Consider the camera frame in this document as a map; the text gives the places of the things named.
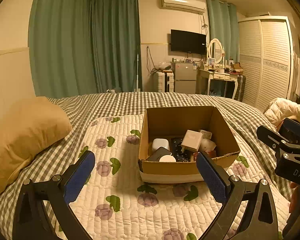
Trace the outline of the person's right hand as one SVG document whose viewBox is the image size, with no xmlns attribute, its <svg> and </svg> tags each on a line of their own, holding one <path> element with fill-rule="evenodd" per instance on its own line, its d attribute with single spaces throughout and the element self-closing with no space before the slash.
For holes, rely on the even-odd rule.
<svg viewBox="0 0 300 240">
<path fill-rule="evenodd" d="M 289 213 L 292 213 L 296 209 L 297 204 L 300 202 L 300 186 L 295 182 L 291 182 L 290 188 L 293 189 L 293 193 L 289 205 Z"/>
</svg>

